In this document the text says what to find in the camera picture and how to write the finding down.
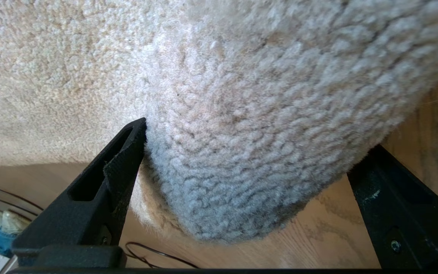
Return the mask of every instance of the wooden floor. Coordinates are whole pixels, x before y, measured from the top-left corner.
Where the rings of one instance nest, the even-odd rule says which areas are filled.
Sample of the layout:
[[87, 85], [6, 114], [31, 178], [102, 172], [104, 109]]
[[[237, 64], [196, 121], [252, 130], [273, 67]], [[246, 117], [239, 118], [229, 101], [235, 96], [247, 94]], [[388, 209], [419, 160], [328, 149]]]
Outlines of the wooden floor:
[[[438, 87], [386, 139], [384, 147], [438, 194]], [[47, 206], [84, 167], [82, 164], [0, 167], [0, 187]], [[4, 195], [0, 198], [19, 203]], [[132, 213], [122, 235], [122, 243], [127, 241], [138, 241], [203, 268], [379, 267], [345, 177], [311, 201], [285, 229], [261, 241], [217, 246], [184, 238], [164, 239], [141, 226]], [[184, 267], [140, 248], [134, 251], [163, 267]], [[128, 265], [146, 267], [132, 259]]]

